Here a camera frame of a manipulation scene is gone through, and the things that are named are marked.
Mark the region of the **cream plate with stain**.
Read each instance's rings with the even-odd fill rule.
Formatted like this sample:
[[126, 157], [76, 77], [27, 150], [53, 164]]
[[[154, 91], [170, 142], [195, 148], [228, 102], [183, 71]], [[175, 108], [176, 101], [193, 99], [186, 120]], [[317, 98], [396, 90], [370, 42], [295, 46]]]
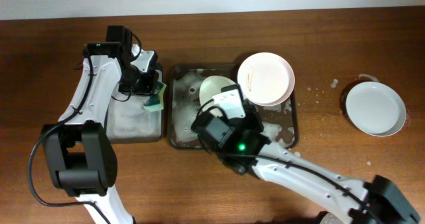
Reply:
[[220, 93], [221, 88], [233, 84], [236, 83], [225, 76], [209, 76], [205, 78], [199, 88], [199, 100], [201, 107], [197, 112], [197, 116], [206, 112], [211, 106], [213, 106], [214, 109], [210, 109], [209, 112], [214, 116], [221, 117], [223, 110], [214, 105], [212, 97], [215, 94]]

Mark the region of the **green yellow sponge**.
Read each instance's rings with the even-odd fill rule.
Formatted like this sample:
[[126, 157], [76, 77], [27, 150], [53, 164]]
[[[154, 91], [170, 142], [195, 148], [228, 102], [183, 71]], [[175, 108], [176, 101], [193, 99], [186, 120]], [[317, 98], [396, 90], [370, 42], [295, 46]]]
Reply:
[[166, 88], [166, 84], [159, 81], [157, 82], [153, 96], [150, 96], [149, 99], [143, 104], [143, 107], [148, 112], [161, 111], [164, 108], [163, 95]]

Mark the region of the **pink-white plate with stain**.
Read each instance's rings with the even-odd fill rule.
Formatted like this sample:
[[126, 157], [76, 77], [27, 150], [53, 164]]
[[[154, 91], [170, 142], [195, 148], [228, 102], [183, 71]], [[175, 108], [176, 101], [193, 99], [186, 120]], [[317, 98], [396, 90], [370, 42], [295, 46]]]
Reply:
[[275, 106], [287, 100], [295, 88], [289, 62], [274, 53], [256, 53], [238, 68], [236, 81], [243, 95], [260, 106]]

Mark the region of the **grey-white plate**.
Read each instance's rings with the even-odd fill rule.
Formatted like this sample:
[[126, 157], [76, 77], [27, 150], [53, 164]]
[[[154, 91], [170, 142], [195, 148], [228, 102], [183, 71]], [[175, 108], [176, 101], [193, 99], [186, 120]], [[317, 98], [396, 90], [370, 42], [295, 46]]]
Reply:
[[361, 82], [347, 94], [348, 118], [360, 131], [387, 137], [401, 131], [406, 123], [406, 106], [397, 92], [380, 82]]

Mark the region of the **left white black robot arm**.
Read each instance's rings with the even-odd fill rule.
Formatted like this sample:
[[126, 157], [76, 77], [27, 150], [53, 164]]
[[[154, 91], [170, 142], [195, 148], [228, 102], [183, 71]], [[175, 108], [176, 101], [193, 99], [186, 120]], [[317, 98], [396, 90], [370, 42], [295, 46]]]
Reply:
[[116, 189], [113, 143], [159, 139], [162, 68], [134, 43], [90, 43], [74, 96], [56, 124], [42, 128], [53, 185], [83, 205], [96, 223], [133, 223]]

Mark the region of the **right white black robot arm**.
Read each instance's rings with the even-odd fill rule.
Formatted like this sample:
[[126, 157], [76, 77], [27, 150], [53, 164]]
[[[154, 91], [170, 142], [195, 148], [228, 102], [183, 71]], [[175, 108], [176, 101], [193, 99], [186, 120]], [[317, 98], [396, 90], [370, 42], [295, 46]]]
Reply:
[[253, 129], [239, 131], [231, 118], [246, 115], [237, 85], [212, 96], [222, 116], [214, 118], [221, 135], [209, 146], [235, 173], [290, 189], [322, 206], [342, 223], [419, 223], [421, 217], [391, 180], [347, 177], [311, 163]]

